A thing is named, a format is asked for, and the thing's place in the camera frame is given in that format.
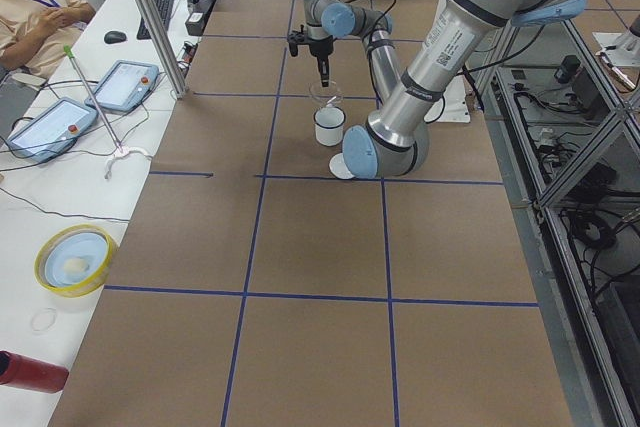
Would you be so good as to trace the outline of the white enamel mug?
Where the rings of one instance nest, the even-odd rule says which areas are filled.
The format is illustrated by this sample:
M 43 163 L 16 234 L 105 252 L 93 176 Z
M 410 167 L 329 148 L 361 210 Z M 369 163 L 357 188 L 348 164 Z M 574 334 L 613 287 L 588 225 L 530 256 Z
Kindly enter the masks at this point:
M 314 113 L 316 141 L 326 147 L 340 144 L 345 120 L 346 115 L 339 107 L 328 105 L 318 109 Z

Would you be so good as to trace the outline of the white mug lid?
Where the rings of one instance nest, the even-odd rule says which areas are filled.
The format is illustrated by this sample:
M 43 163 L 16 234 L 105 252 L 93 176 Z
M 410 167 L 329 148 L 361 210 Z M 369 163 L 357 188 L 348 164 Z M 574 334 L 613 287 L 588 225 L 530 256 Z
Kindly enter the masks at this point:
M 334 155 L 329 161 L 330 172 L 340 180 L 351 180 L 355 175 L 349 170 L 342 153 Z

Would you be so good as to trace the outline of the aluminium frame post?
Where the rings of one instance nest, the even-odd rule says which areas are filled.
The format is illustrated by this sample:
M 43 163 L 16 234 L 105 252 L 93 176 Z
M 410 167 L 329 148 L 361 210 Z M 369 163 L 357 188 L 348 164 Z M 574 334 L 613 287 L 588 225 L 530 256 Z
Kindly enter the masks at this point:
M 181 99 L 187 92 L 187 86 L 156 4 L 153 0 L 135 0 L 135 2 L 150 32 L 154 48 L 171 83 L 172 90 L 176 98 Z

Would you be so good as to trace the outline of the pink green reacher stick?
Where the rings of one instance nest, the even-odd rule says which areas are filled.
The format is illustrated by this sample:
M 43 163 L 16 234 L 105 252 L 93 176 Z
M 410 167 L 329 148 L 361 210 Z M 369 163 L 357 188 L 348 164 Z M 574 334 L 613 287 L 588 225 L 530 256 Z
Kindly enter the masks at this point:
M 106 162 L 106 171 L 104 174 L 104 178 L 106 180 L 110 180 L 111 176 L 112 176 L 112 167 L 113 165 L 118 161 L 118 160 L 122 160 L 125 159 L 133 154 L 140 154 L 143 157 L 145 157 L 147 160 L 151 160 L 152 159 L 152 155 L 145 150 L 144 148 L 141 147 L 129 147 L 127 145 L 125 145 L 123 143 L 123 141 L 118 137 L 118 135 L 116 134 L 116 132 L 114 131 L 113 127 L 111 126 L 110 121 L 108 120 L 106 113 L 104 112 L 102 106 L 100 105 L 100 103 L 98 102 L 98 99 L 95 96 L 95 92 L 94 90 L 91 88 L 91 86 L 89 85 L 88 80 L 86 79 L 83 71 L 81 70 L 73 52 L 72 49 L 69 45 L 65 45 L 63 47 L 63 51 L 65 53 L 65 55 L 67 56 L 67 58 L 69 59 L 69 61 L 71 62 L 72 67 L 74 68 L 75 72 L 77 73 L 77 75 L 80 78 L 80 81 L 82 83 L 82 85 L 84 86 L 89 98 L 91 99 L 94 108 L 96 109 L 96 111 L 98 112 L 98 115 L 100 117 L 100 119 L 103 122 L 103 125 L 106 127 L 107 133 L 109 134 L 113 144 L 114 144 L 114 151 L 113 153 L 109 156 L 107 162 Z

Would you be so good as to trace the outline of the far teach pendant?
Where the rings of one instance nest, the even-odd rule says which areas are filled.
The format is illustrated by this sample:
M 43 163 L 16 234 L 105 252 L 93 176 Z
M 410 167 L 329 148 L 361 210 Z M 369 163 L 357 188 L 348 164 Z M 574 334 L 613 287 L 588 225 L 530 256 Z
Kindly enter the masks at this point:
M 159 73 L 153 64 L 118 60 L 92 89 L 103 110 L 127 114 L 151 93 Z

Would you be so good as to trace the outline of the yellow tape roll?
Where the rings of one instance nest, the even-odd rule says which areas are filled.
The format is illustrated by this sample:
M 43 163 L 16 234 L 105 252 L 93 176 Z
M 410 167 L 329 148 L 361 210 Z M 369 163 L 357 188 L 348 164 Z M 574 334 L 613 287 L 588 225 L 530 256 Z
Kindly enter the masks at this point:
M 81 224 L 51 237 L 34 264 L 36 281 L 50 292 L 77 298 L 100 288 L 106 281 L 117 242 L 104 229 Z

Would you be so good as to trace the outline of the black mini computer box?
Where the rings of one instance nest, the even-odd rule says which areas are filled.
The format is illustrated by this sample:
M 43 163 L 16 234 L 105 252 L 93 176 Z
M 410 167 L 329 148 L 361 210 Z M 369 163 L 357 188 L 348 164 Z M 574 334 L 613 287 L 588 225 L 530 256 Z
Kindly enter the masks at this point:
M 189 16 L 185 21 L 185 27 L 190 36 L 203 34 L 214 4 L 215 0 L 199 0 L 195 4 L 189 5 Z

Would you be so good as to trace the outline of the black computer mouse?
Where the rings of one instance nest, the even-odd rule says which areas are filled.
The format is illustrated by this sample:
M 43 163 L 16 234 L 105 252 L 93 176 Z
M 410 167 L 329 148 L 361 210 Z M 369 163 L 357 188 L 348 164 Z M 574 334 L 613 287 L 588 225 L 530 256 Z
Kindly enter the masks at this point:
M 122 31 L 111 30 L 104 34 L 103 41 L 107 45 L 123 43 L 128 40 L 127 35 Z

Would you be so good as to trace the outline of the near teach pendant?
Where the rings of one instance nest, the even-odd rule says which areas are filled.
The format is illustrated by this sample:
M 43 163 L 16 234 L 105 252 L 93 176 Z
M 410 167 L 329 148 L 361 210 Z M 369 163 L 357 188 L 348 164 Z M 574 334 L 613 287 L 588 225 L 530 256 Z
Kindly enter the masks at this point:
M 9 151 L 33 163 L 46 163 L 74 146 L 95 123 L 98 112 L 68 97 L 57 100 L 7 139 Z

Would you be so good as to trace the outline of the teach pendant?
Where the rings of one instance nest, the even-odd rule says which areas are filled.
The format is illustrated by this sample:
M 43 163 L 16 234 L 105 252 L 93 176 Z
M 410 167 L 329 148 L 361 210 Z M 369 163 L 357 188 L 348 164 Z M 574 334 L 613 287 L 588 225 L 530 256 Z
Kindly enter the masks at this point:
M 33 163 L 46 163 L 74 146 L 95 123 L 98 112 L 68 97 L 57 100 L 7 139 L 9 151 Z
M 103 110 L 127 114 L 151 93 L 159 73 L 153 64 L 118 60 L 92 89 Z

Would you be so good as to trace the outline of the red cylinder bottle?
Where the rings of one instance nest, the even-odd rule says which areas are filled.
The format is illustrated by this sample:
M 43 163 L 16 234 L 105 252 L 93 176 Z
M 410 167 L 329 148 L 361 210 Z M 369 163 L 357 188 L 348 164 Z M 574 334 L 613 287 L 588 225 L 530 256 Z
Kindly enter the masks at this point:
M 69 370 L 13 352 L 1 352 L 1 385 L 44 393 L 61 391 Z

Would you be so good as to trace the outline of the person in beige shirt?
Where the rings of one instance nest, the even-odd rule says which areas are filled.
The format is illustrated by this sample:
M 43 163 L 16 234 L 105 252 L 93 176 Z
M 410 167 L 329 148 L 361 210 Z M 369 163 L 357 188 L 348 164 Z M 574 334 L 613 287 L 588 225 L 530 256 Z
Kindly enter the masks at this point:
M 86 0 L 1 0 L 1 66 L 50 78 L 94 16 Z

